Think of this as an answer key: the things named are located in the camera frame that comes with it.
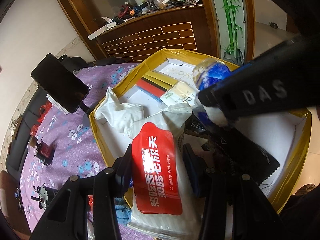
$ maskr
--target red label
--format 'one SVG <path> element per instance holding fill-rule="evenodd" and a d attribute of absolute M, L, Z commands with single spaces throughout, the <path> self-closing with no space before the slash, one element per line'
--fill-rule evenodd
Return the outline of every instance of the red label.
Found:
<path fill-rule="evenodd" d="M 143 214 L 182 214 L 170 131 L 145 123 L 132 141 L 133 188 Z"/>
<path fill-rule="evenodd" d="M 41 142 L 41 145 L 39 148 L 40 148 L 39 149 L 40 154 L 48 159 L 50 157 L 50 154 L 52 151 L 52 146 L 49 146 L 49 145 L 45 144 L 44 142 Z"/>

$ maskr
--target white tile floor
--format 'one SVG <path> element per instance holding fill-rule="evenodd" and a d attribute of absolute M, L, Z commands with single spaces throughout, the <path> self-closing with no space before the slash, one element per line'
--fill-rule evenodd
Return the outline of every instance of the white tile floor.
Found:
<path fill-rule="evenodd" d="M 293 36 L 292 33 L 284 30 L 273 29 L 269 25 L 256 23 L 254 57 Z M 303 185 L 310 183 L 318 185 L 320 183 L 320 121 L 316 114 L 316 108 L 311 107 L 308 109 L 312 113 L 310 144 L 306 161 L 293 193 Z"/>

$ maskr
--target white cloth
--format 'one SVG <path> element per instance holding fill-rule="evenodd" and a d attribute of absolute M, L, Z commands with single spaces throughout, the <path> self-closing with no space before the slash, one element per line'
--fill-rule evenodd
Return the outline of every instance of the white cloth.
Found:
<path fill-rule="evenodd" d="M 107 122 L 120 133 L 128 136 L 128 129 L 133 122 L 144 118 L 141 105 L 119 103 L 116 94 L 108 87 L 105 100 L 97 108 L 94 117 L 99 120 L 105 118 Z"/>

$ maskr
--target brick pattern panel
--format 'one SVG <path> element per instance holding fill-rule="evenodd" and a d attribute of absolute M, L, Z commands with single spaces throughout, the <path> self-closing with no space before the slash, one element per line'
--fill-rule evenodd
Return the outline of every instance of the brick pattern panel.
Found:
<path fill-rule="evenodd" d="M 110 56 L 138 63 L 163 48 L 197 51 L 190 22 L 166 25 L 131 34 L 102 45 Z"/>

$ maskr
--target label sticker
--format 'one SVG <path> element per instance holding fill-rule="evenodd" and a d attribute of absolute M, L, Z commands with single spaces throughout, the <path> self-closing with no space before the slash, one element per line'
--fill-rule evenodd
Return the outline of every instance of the label sticker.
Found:
<path fill-rule="evenodd" d="M 172 133 L 151 122 L 132 141 L 133 188 L 143 214 L 182 214 Z"/>
<path fill-rule="evenodd" d="M 160 99 L 167 106 L 176 105 L 179 103 L 188 103 L 194 106 L 197 92 L 188 86 L 185 82 L 179 81 L 170 90 L 164 93 Z"/>

